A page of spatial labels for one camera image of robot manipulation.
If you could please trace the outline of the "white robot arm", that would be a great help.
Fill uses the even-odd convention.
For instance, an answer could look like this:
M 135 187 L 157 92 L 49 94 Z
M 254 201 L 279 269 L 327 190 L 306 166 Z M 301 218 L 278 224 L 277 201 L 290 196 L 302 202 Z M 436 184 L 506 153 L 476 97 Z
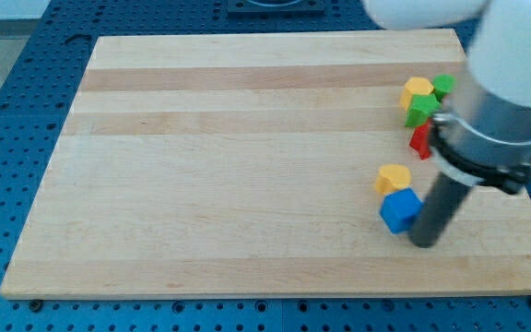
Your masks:
M 479 18 L 457 85 L 431 118 L 428 143 L 440 173 L 408 231 L 437 243 L 475 186 L 514 195 L 531 181 L 531 0 L 363 0 L 386 30 Z

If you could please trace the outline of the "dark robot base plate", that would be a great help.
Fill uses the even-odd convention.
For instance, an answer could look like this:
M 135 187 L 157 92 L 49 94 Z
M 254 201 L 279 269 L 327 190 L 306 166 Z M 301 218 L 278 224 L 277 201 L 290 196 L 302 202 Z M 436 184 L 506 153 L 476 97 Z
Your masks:
M 234 18 L 251 15 L 322 15 L 326 3 L 326 0 L 227 0 L 227 14 Z

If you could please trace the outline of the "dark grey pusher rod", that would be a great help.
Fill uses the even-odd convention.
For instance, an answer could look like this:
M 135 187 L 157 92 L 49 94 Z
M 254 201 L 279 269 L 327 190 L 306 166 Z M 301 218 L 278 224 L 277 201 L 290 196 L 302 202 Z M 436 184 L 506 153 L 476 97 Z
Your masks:
M 408 239 L 420 248 L 434 246 L 471 189 L 440 172 L 408 231 Z

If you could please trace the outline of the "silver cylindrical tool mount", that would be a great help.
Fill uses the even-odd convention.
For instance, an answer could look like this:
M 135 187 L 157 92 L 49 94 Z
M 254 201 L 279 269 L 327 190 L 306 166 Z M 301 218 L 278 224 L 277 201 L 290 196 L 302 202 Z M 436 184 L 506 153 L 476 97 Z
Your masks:
M 487 186 L 516 195 L 531 181 L 531 107 L 496 96 L 467 69 L 433 114 L 429 144 L 440 169 L 433 193 Z

